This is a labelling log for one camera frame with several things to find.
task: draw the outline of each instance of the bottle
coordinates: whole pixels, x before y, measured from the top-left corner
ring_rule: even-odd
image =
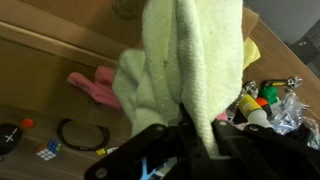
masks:
[[[251,124],[257,124],[264,128],[272,127],[267,120],[267,113],[259,106],[259,104],[249,95],[245,94],[242,98],[239,109]]]

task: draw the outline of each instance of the small cube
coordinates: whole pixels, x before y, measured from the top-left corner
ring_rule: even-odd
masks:
[[[61,144],[54,139],[50,139],[47,143],[42,144],[38,150],[37,155],[42,159],[48,161],[56,157],[61,149]]]

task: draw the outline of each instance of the yellow cloth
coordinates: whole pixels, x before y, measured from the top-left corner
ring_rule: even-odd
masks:
[[[243,70],[245,70],[251,63],[260,58],[260,51],[256,43],[251,39],[247,38],[244,41],[244,62]]]

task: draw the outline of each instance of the black cable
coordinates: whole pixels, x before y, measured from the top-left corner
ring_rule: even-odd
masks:
[[[78,150],[78,151],[97,151],[99,149],[104,148],[108,144],[108,142],[110,140],[110,132],[109,132],[108,128],[104,128],[102,126],[97,126],[100,129],[100,131],[101,131],[101,133],[103,135],[103,141],[102,141],[102,143],[100,145],[89,148],[89,147],[84,147],[84,146],[76,146],[76,145],[72,145],[72,144],[68,143],[65,140],[64,136],[63,136],[62,129],[63,129],[65,124],[67,124],[68,122],[71,122],[71,121],[73,121],[73,120],[71,120],[71,119],[63,119],[60,122],[60,124],[58,126],[58,129],[57,129],[58,137],[59,137],[60,141],[64,145],[68,146],[71,149],[75,149],[75,150]]]

